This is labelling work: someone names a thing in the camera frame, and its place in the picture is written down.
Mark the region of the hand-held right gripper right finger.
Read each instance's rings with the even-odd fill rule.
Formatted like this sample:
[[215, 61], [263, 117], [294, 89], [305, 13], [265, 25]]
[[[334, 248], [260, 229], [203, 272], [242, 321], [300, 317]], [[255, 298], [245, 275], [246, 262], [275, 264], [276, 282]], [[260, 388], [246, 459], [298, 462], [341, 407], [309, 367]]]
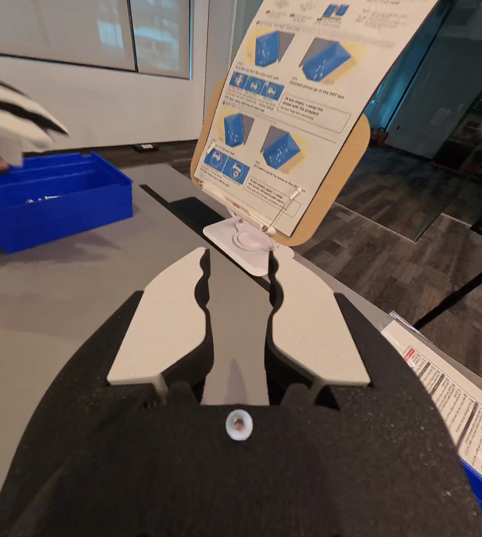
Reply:
[[332, 287], [283, 251], [269, 254], [271, 314], [265, 373], [271, 399], [301, 385], [313, 399], [330, 387], [365, 388], [371, 378]]

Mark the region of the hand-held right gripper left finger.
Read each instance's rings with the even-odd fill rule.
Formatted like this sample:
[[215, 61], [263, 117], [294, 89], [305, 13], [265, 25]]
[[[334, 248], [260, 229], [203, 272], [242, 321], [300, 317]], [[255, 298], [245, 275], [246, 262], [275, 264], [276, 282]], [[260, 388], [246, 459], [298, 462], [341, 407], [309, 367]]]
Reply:
[[201, 399], [214, 365], [208, 309], [210, 250], [198, 247], [145, 287], [107, 375], [110, 386], [152, 385], [161, 401], [176, 383]]

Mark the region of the large glass window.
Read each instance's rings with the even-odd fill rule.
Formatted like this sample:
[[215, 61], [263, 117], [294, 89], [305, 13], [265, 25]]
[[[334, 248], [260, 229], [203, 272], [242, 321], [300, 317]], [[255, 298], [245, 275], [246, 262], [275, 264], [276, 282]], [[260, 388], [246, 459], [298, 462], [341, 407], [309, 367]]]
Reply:
[[191, 78], [191, 1], [0, 1], [0, 55]]

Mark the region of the laminated instruction sheet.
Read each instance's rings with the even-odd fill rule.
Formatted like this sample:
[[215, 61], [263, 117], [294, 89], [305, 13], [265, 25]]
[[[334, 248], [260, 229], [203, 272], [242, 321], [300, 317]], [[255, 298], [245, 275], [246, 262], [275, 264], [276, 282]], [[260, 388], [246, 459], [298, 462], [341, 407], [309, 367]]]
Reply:
[[399, 322], [382, 335], [429, 393], [461, 459], [482, 476], [482, 390]]

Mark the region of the printed instruction poster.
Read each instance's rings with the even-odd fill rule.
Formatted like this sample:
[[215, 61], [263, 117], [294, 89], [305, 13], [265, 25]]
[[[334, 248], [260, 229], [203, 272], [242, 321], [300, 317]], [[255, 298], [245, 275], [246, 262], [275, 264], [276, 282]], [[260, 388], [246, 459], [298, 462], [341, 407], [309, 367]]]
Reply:
[[262, 1], [232, 61], [195, 179], [291, 237], [370, 97], [437, 1]]

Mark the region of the glass office door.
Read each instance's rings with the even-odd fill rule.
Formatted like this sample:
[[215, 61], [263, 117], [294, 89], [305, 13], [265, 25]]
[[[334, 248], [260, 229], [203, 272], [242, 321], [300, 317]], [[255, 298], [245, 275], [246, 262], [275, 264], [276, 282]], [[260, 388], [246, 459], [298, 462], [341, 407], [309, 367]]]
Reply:
[[390, 124], [389, 146], [420, 159], [417, 241], [442, 213], [482, 215], [482, 1], [452, 1]]

